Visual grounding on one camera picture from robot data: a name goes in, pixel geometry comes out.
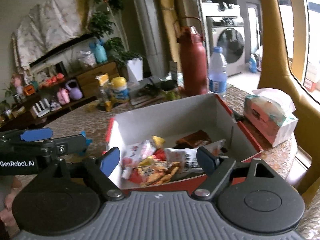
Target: human hand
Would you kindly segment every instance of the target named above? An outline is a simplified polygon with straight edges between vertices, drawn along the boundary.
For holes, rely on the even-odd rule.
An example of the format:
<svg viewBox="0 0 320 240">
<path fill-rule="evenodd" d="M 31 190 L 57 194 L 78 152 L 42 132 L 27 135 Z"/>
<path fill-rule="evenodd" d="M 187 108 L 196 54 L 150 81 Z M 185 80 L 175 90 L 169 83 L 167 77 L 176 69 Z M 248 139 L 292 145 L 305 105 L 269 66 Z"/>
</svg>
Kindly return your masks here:
<svg viewBox="0 0 320 240">
<path fill-rule="evenodd" d="M 5 209 L 0 212 L 0 220 L 4 223 L 6 227 L 13 227 L 16 225 L 16 221 L 12 214 L 12 202 L 16 195 L 21 190 L 21 182 L 16 177 L 13 178 L 11 185 L 11 192 L 4 199 Z"/>
</svg>

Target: washing machine door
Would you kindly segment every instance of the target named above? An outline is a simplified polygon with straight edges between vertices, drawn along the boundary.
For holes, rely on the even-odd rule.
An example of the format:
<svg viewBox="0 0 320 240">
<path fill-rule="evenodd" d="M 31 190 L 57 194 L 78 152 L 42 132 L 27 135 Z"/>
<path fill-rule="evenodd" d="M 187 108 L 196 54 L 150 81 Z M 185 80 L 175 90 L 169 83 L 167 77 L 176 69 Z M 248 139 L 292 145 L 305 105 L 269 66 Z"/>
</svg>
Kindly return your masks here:
<svg viewBox="0 0 320 240">
<path fill-rule="evenodd" d="M 222 47 L 227 63 L 232 64 L 237 62 L 244 53 L 244 38 L 236 29 L 227 28 L 221 32 L 217 46 Z"/>
</svg>

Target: gray gripper base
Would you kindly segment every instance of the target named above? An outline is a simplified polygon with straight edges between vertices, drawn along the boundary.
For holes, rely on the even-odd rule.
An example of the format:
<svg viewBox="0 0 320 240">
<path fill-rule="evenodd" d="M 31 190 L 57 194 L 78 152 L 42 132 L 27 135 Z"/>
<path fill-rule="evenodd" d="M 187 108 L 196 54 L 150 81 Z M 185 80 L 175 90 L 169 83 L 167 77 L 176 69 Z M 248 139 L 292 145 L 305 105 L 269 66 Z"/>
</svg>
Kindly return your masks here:
<svg viewBox="0 0 320 240">
<path fill-rule="evenodd" d="M 300 240 L 291 231 L 273 236 L 249 234 L 219 217 L 209 202 L 191 199 L 187 192 L 132 192 L 107 202 L 83 228 L 63 236 L 20 232 L 14 240 Z"/>
</svg>

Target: purple toy watering can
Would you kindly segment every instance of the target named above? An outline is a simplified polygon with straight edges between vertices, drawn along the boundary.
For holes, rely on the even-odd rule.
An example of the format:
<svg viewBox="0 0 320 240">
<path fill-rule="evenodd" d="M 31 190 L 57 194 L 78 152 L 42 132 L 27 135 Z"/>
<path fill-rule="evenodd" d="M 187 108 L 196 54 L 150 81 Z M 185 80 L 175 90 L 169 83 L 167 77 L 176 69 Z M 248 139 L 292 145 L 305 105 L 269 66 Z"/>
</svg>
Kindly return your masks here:
<svg viewBox="0 0 320 240">
<path fill-rule="evenodd" d="M 69 91 L 69 96 L 73 100 L 79 100 L 83 96 L 75 79 L 72 79 L 66 83 L 66 89 Z"/>
</svg>

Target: brown snack package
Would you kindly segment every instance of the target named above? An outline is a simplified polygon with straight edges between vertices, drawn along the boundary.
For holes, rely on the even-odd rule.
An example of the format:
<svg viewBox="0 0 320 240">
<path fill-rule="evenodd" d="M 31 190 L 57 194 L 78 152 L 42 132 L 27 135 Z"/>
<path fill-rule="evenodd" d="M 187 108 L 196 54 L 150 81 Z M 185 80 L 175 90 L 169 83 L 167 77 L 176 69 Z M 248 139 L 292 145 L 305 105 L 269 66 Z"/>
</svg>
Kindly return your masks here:
<svg viewBox="0 0 320 240">
<path fill-rule="evenodd" d="M 206 132 L 199 130 L 198 132 L 189 134 L 183 138 L 180 138 L 176 141 L 177 146 L 179 144 L 189 145 L 192 149 L 205 146 L 212 143 L 211 139 Z"/>
<path fill-rule="evenodd" d="M 163 184 L 168 181 L 179 169 L 179 163 L 168 161 L 159 161 L 150 166 L 138 167 L 138 174 L 144 178 L 141 186 L 149 186 L 152 184 Z"/>
<path fill-rule="evenodd" d="M 171 178 L 176 174 L 178 169 L 179 169 L 179 167 L 173 168 L 170 174 L 164 175 L 159 181 L 157 181 L 155 183 L 155 185 L 159 185 L 159 184 L 164 184 L 164 183 L 170 182 Z"/>
</svg>

